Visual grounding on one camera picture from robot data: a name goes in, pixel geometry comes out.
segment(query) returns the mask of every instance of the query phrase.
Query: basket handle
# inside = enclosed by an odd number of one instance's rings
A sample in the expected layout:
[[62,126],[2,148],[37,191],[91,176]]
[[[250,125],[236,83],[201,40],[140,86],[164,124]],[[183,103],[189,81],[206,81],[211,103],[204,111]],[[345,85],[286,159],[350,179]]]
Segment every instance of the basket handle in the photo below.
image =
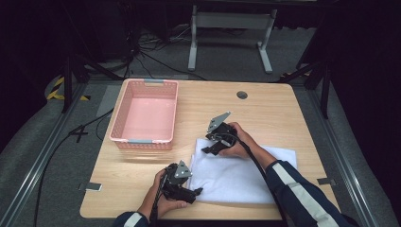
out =
[[164,79],[144,79],[144,83],[164,83]]

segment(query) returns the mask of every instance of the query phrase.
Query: pink plastic basket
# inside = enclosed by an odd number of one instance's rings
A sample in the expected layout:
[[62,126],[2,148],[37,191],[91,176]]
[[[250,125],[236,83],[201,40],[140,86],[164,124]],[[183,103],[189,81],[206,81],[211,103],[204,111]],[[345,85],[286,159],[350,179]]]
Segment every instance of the pink plastic basket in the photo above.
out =
[[119,148],[172,149],[178,81],[126,79],[110,139]]

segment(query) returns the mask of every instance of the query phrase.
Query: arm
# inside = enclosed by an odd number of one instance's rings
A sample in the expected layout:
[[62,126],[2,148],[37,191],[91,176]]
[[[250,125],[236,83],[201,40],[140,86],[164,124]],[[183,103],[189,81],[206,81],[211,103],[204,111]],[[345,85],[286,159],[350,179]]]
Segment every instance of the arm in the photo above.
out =
[[[125,212],[121,214],[115,219],[113,227],[148,227],[151,209],[156,198],[157,190],[160,185],[160,180],[164,173],[165,170],[163,169],[156,174],[153,185],[146,194],[142,205],[138,208],[138,211]],[[157,218],[161,218],[168,211],[185,208],[187,203],[185,201],[168,201],[166,197],[162,194],[157,205]]]
[[276,161],[266,168],[268,187],[296,226],[351,226],[321,189],[290,163]]
[[[238,138],[248,145],[257,162],[265,169],[268,187],[296,226],[316,226],[317,223],[326,224],[325,226],[351,226],[324,193],[302,177],[292,165],[279,161],[266,152],[237,123],[230,125],[236,129]],[[239,143],[222,150],[220,155],[249,158]]]

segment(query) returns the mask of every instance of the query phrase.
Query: wooden table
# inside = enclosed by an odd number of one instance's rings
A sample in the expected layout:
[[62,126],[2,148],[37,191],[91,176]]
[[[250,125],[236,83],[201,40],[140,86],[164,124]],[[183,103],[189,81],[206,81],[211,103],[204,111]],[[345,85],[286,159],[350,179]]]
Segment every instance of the wooden table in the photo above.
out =
[[[236,93],[246,92],[240,99]],[[299,171],[318,185],[326,178],[292,88],[287,84],[180,81],[173,149],[157,160],[142,157],[143,151],[126,152],[108,136],[101,146],[91,183],[102,183],[101,191],[87,191],[80,213],[85,218],[115,218],[134,211],[142,203],[154,175],[180,160],[190,164],[197,138],[204,138],[210,119],[227,111],[226,122],[238,122],[256,142],[296,150]],[[336,206],[329,184],[318,185]],[[186,209],[166,214],[166,219],[280,219],[275,204],[233,204],[195,201]]]

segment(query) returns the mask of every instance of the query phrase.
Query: person's right hand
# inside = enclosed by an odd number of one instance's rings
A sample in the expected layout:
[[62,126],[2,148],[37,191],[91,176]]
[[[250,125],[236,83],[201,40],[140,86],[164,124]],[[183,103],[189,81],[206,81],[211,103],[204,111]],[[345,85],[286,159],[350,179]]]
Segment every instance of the person's right hand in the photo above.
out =
[[[236,135],[238,136],[238,138],[244,142],[248,147],[254,147],[257,146],[256,142],[253,140],[253,138],[247,133],[245,132],[241,126],[239,126],[238,123],[236,122],[232,122],[232,123],[228,123],[228,125],[230,125],[231,127],[233,127],[234,129],[236,129]],[[247,151],[242,147],[242,145],[239,144],[238,141],[236,141],[235,145],[230,147],[230,148],[226,148],[226,149],[222,149],[219,153],[219,155],[221,156],[230,156],[230,155],[234,155],[234,156],[239,156],[241,158],[249,158],[250,156],[248,155]]]

